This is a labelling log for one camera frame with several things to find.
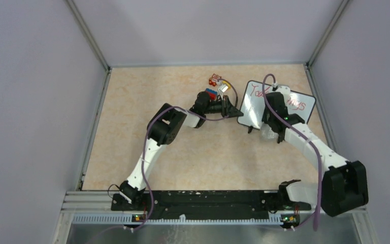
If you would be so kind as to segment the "small whiteboard with black frame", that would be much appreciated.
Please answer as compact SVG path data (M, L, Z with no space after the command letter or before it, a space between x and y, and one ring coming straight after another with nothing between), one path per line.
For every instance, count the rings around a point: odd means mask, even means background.
M248 133L251 133L252 130L260 130L263 124L262 116L266 106L263 94L272 92L273 88L269 84L262 87L261 82L254 80L248 81L240 107L240 111L244 115L237 118L239 124L248 128ZM307 123L315 104L316 98L314 96L291 90L290 99L287 101L286 106L289 114L298 114Z

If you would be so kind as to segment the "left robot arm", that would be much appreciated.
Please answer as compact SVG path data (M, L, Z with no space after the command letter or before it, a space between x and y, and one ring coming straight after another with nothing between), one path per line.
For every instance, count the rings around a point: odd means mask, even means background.
M118 187L115 201L123 201L130 210L136 210L142 205L142 195L151 187L148 178L154 169L159 156L173 143L182 127L200 128L207 114L220 114L220 121L227 118L242 117L244 113L232 104L227 95L214 100L209 93L202 91L197 94L196 100L190 109L186 110L168 103L150 120L147 126L143 143L143 151L131 174Z

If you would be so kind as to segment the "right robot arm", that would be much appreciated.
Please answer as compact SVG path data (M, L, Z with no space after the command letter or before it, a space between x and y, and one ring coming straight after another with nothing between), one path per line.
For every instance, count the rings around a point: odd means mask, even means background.
M262 122L276 133L277 142L287 142L318 171L318 182L284 181L279 186L277 202L283 209L292 209L298 202L320 207L335 217L369 202L366 167L360 161L350 161L337 154L308 127L297 114L290 114L284 94L264 95L266 107Z

